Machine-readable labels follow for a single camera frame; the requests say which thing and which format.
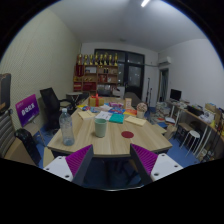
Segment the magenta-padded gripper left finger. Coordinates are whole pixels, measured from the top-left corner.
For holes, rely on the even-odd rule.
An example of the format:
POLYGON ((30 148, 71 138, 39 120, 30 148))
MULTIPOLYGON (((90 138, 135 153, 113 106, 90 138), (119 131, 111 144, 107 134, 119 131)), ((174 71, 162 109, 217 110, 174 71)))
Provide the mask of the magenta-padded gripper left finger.
POLYGON ((88 145, 68 156, 58 156, 44 170, 81 186, 92 157, 93 145, 88 145))

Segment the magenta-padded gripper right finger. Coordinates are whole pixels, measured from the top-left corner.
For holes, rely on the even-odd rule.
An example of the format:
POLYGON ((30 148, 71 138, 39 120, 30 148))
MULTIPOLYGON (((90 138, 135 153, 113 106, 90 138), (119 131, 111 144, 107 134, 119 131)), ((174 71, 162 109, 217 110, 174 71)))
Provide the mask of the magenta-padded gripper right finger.
POLYGON ((182 166, 166 153, 155 154, 135 144, 130 145, 130 154, 144 185, 182 169, 182 166))

